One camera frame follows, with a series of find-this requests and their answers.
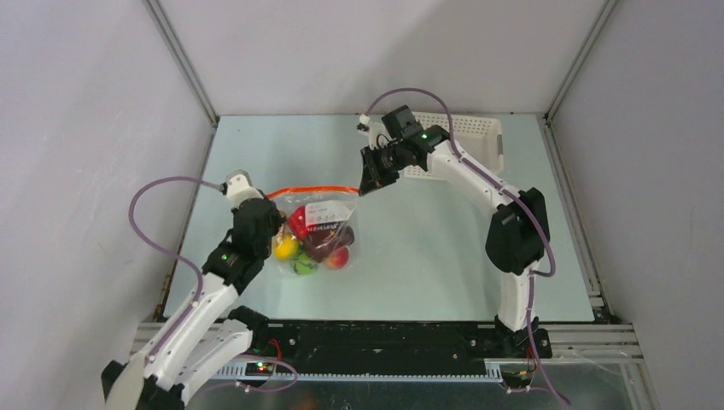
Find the green toy watermelon ball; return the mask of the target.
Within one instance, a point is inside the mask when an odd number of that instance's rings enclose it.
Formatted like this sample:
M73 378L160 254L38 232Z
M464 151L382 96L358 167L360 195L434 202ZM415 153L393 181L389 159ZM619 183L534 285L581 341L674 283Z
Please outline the green toy watermelon ball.
M309 275L318 270L318 263L305 253L298 254L291 266L293 272L297 275Z

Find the white perforated plastic basket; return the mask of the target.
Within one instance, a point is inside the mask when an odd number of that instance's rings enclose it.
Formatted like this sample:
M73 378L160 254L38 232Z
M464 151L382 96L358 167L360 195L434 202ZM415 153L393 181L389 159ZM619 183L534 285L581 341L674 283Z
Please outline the white perforated plastic basket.
M445 114L413 112L424 128L439 125L448 130ZM501 122L487 117L452 115L455 139L469 155L495 175L504 169L503 131ZM421 167L407 167L402 174L412 179L440 180Z

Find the clear zip bag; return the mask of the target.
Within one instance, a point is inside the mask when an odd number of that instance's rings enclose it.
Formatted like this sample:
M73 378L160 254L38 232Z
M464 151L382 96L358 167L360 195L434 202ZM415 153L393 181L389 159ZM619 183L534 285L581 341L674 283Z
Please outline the clear zip bag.
M306 276L349 268L358 248L356 188L297 186L268 195L284 217L271 241L272 257L284 275Z

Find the yellow green toy mango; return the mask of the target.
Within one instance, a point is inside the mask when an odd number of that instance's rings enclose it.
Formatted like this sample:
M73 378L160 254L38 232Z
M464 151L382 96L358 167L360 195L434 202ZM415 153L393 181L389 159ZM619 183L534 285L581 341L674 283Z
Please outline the yellow green toy mango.
M292 235L284 234L272 239L272 255L279 261L293 260L300 252L300 243Z

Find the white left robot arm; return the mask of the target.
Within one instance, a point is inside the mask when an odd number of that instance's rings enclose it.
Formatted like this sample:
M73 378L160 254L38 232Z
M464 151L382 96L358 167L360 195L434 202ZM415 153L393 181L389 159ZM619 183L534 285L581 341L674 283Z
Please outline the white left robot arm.
M262 271L283 222L265 196L240 202L232 228L208 256L200 288L190 293L184 309L127 363L112 361L103 370L107 409L184 409L233 356L266 352L270 333L255 323L227 319L214 337L204 336Z

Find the red toy wax apple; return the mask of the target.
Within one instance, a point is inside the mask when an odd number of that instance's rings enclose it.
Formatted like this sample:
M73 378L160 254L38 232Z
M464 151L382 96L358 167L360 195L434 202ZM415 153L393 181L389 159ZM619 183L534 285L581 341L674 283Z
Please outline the red toy wax apple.
M310 232L307 225L307 206L300 205L288 218L287 225L291 233L299 240L305 241Z

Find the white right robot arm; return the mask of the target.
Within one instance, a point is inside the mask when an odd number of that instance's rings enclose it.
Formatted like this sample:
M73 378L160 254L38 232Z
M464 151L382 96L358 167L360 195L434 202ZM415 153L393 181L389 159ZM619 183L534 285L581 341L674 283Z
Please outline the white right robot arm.
M368 137L361 151L359 195L394 184L403 169L419 167L447 181L490 218L485 252L502 272L496 335L499 351L518 357L531 344L525 327L534 320L534 275L550 250L546 200L535 189L515 190L469 155L456 141L454 124L424 126L403 105L376 122L359 117Z

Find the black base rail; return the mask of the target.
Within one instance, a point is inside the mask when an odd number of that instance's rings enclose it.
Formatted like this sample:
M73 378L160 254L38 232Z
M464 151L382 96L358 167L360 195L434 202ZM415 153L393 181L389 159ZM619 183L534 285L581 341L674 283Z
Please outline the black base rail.
M269 319L255 330L247 354L281 359L304 373L472 375L487 361L532 363L534 344L552 357L547 330L512 333L494 322Z

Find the dark maroon toy fig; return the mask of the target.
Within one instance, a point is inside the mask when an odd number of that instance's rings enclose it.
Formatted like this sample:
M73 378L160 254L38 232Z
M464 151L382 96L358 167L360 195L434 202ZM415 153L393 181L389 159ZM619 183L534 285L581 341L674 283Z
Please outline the dark maroon toy fig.
M351 226L345 225L336 228L314 227L310 230L308 238L303 241L303 245L307 255L316 262L322 262L335 249L349 246L354 241L355 234Z

